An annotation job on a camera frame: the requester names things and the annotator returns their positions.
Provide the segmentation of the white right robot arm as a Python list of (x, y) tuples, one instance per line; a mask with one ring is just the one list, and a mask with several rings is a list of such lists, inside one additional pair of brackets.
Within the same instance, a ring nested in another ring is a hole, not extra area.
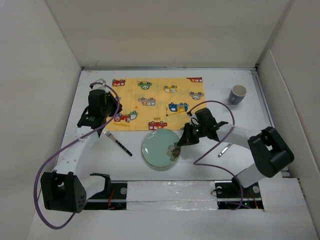
[(234, 126), (226, 121), (217, 122), (208, 108), (195, 112), (196, 124), (186, 123), (178, 147), (196, 145), (200, 138), (218, 143), (230, 143), (250, 150), (254, 163), (238, 173), (231, 191), (237, 197), (249, 192), (250, 186), (264, 178), (272, 178), (291, 164), (295, 157), (289, 146), (271, 126), (261, 131)]

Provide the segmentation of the light green floral plate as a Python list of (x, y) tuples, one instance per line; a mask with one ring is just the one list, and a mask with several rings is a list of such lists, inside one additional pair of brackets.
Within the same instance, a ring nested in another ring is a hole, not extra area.
[(179, 136), (169, 129), (157, 129), (142, 142), (141, 151), (148, 165), (157, 171), (166, 171), (174, 166), (181, 154), (177, 146)]

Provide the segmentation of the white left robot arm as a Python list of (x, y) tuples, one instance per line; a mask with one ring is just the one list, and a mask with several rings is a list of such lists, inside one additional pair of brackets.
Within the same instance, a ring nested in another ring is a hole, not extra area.
[(40, 179), (44, 206), (47, 210), (80, 213), (88, 199), (94, 195), (107, 198), (111, 194), (111, 179), (105, 173), (91, 173), (79, 178), (88, 154), (100, 138), (108, 117), (122, 110), (122, 105), (111, 92), (91, 90), (88, 106), (77, 123), (76, 143), (68, 147), (63, 159), (51, 172)]

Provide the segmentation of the yellow cartoon print cloth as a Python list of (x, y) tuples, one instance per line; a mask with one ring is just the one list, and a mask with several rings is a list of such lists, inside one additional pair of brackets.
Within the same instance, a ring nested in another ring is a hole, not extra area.
[(122, 111), (107, 128), (117, 132), (181, 130), (188, 111), (205, 100), (202, 77), (115, 78), (112, 88)]

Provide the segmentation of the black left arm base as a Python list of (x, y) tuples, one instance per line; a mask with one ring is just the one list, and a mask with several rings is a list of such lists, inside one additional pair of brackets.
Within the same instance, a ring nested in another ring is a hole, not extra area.
[(93, 195), (84, 210), (122, 211), (127, 209), (127, 181), (111, 181), (107, 191)]

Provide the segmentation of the silver spoon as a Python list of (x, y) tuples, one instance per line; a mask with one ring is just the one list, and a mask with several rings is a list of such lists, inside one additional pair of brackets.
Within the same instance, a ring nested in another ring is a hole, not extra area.
[(218, 158), (220, 158), (222, 155), (224, 155), (225, 154), (225, 152), (232, 146), (233, 144), (232, 143), (229, 143), (228, 145), (226, 145), (223, 149), (222, 149), (222, 151), (218, 154)]

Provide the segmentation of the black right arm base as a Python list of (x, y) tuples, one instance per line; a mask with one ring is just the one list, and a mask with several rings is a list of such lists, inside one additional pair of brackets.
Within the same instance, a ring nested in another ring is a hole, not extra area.
[(239, 183), (234, 179), (215, 180), (211, 195), (216, 197), (219, 210), (264, 209), (258, 182), (240, 189)]

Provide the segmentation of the black handled fork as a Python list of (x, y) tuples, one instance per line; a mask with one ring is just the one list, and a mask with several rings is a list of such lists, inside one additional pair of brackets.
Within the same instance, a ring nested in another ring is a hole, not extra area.
[(102, 130), (102, 132), (109, 138), (111, 139), (113, 142), (115, 142), (123, 151), (125, 151), (130, 157), (133, 156), (133, 154), (122, 144), (120, 143), (114, 136), (113, 134), (108, 131), (106, 128), (104, 128)]

